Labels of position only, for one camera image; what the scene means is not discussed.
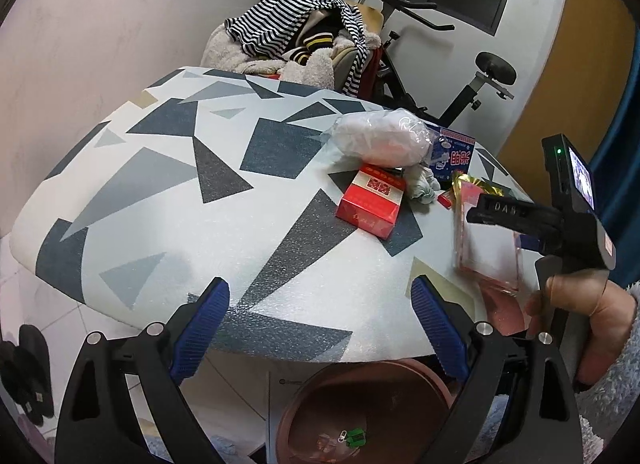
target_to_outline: silver screw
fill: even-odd
[[[86,337],[86,342],[90,345],[96,345],[101,339],[102,334],[100,334],[99,332],[91,332],[91,334]]]
[[[146,333],[150,336],[159,336],[163,330],[164,325],[162,325],[162,323],[151,323],[151,325],[146,328]]]
[[[481,336],[490,336],[491,334],[494,333],[494,328],[491,325],[489,325],[489,323],[486,323],[484,321],[476,325],[476,330],[478,331],[478,334]]]
[[[550,345],[554,342],[553,336],[547,332],[541,332],[538,334],[538,339],[543,345]]]

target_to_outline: transparent plastic package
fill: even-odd
[[[327,132],[348,157],[383,168],[409,167],[431,160],[436,132],[408,110],[348,113]]]
[[[456,195],[456,268],[484,288],[515,295],[522,279],[519,235],[500,225],[469,224],[466,214],[478,205],[481,187],[460,180]]]

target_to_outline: exercise bike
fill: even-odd
[[[382,0],[382,2],[382,15],[385,24],[393,12],[398,10],[431,30],[437,32],[455,30],[455,26],[452,24],[436,25],[411,11],[411,9],[435,10],[438,7],[436,3],[411,2],[408,0]],[[389,56],[389,47],[398,39],[400,39],[400,35],[391,31],[388,41],[382,46],[382,58],[374,84],[372,102],[392,110],[405,108],[421,119],[438,124],[439,126],[449,127],[469,105],[471,105],[473,110],[480,108],[482,102],[477,99],[476,96],[485,84],[494,88],[497,91],[498,97],[513,99],[513,94],[503,85],[511,86],[515,83],[517,78],[516,70],[501,57],[490,52],[480,52],[478,57],[476,57],[476,66],[479,71],[476,72],[474,79],[462,89],[455,100],[449,105],[449,108],[447,108],[440,117],[428,113],[428,108],[425,106],[418,107],[414,98],[406,91],[398,75],[398,71]]]

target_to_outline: red box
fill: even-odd
[[[364,164],[342,197],[336,216],[380,238],[396,225],[406,184],[370,164]]]

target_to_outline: table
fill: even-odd
[[[404,201],[387,241],[334,216],[359,163],[321,133],[342,113],[379,108],[178,69],[55,166],[15,223],[12,253],[75,300],[140,328],[220,276],[231,308],[213,346],[225,351],[308,362],[433,353],[407,297],[416,275],[486,319],[477,285],[452,267],[452,211]],[[525,196],[481,145],[470,173]],[[530,288],[536,258],[526,257]]]

